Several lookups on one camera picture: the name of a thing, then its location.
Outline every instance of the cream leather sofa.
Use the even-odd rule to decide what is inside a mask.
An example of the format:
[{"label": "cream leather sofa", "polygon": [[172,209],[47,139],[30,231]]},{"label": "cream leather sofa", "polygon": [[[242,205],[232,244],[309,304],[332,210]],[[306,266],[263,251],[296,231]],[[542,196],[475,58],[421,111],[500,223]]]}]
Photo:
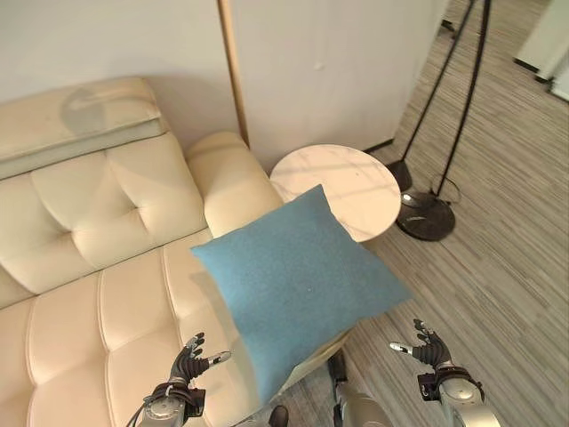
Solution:
[{"label": "cream leather sofa", "polygon": [[196,381],[204,417],[188,425],[254,412],[250,359],[188,249],[281,204],[233,133],[185,160],[141,79],[0,106],[0,425],[122,426],[200,331],[205,355],[234,356]]}]

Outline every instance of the lamp base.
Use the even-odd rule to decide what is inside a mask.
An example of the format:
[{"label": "lamp base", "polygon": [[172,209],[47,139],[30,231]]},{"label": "lamp base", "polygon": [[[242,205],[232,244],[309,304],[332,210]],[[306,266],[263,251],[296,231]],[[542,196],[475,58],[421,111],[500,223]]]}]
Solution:
[{"label": "lamp base", "polygon": [[396,162],[387,165],[391,174],[395,177],[399,190],[403,193],[410,189],[413,185],[413,178],[409,173],[409,168],[404,160],[397,160]]},{"label": "lamp base", "polygon": [[453,232],[456,224],[453,210],[434,194],[406,192],[401,202],[397,226],[409,236],[436,242]]}]

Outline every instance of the white wall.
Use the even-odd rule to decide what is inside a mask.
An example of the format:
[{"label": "white wall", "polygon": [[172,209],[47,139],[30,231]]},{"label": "white wall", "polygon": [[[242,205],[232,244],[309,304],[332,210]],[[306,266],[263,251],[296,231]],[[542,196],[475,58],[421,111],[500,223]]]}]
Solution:
[{"label": "white wall", "polygon": [[214,0],[0,0],[0,102],[131,75],[183,144],[238,130]]},{"label": "white wall", "polygon": [[393,138],[448,0],[229,2],[252,151]]},{"label": "white wall", "polygon": [[517,58],[538,68],[538,76],[550,78],[568,48],[569,0],[552,0]]}]

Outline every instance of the robotic hand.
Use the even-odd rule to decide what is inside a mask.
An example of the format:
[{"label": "robotic hand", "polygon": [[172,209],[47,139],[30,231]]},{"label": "robotic hand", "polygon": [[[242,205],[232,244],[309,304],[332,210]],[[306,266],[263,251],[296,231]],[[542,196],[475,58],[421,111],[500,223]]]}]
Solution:
[{"label": "robotic hand", "polygon": [[434,374],[417,377],[423,400],[438,400],[449,425],[460,427],[500,427],[498,420],[484,404],[482,384],[475,382],[463,367],[454,365],[451,352],[443,340],[421,320],[414,320],[421,347],[392,342],[393,350],[409,354],[420,362],[431,365]]},{"label": "robotic hand", "polygon": [[210,367],[225,362],[230,351],[223,351],[207,359],[198,358],[199,348],[205,341],[204,333],[194,335],[174,360],[170,379],[157,385],[151,395],[132,416],[126,427],[134,427],[144,409],[144,419],[139,427],[181,427],[190,417],[204,412],[205,390],[190,389],[190,382]]}]

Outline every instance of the round side table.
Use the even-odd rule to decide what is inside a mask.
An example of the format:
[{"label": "round side table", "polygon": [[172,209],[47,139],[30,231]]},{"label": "round side table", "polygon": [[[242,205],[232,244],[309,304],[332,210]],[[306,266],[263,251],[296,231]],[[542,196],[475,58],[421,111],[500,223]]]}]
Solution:
[{"label": "round side table", "polygon": [[322,184],[334,216],[356,242],[379,236],[401,207],[401,193],[388,168],[341,145],[297,149],[276,164],[270,180],[285,202]]}]

